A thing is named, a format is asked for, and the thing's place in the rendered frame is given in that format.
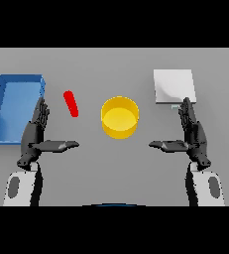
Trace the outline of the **blue tray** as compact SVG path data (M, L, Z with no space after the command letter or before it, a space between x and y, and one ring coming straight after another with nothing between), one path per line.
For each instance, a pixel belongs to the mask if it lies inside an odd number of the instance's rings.
M0 74L0 145L21 144L45 86L41 74Z

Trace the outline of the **yellow bowl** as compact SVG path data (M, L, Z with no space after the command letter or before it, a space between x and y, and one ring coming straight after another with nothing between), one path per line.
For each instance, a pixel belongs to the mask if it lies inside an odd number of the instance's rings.
M106 135L112 139L127 139L138 127L140 110L134 100L119 95L104 102L100 119Z

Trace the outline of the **pale square measuring scale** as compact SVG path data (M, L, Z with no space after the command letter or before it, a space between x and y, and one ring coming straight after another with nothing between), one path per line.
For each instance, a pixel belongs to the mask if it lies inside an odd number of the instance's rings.
M155 69L154 86L157 104L181 105L186 97L196 103L190 69Z

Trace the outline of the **red beaker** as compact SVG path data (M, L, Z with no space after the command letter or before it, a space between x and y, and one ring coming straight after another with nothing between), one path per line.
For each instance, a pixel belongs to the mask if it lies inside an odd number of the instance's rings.
M78 107L76 104L76 100L74 94L71 90L67 90L63 93L63 98L66 103L66 106L69 110L69 113L72 117L78 116Z

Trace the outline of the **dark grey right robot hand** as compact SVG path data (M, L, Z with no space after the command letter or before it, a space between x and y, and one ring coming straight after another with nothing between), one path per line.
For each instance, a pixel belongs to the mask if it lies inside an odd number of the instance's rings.
M178 115L183 130L183 139L152 141L149 146L165 153L184 152L192 162L197 164L200 171L209 168L211 161L207 157L207 138L201 123L196 120L192 103L188 97L180 105Z

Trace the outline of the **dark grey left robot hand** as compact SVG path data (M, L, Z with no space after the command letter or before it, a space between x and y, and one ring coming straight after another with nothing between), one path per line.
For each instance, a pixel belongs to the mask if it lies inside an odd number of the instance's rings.
M44 140L50 110L45 100L40 97L32 119L27 123L21 139L21 158L17 166L25 171L31 169L40 155L45 153L63 153L71 148L77 148L76 141L52 141Z

